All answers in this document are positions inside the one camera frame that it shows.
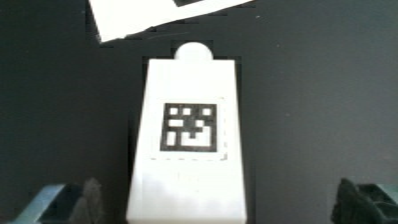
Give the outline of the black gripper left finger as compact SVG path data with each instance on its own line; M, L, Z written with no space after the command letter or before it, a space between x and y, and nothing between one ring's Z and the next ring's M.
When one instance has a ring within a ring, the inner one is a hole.
M98 180L47 185L11 224L105 224Z

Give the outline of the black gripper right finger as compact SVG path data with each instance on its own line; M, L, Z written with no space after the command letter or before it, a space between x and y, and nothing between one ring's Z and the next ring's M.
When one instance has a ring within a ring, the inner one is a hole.
M354 183L338 185L333 224L398 224L398 184Z

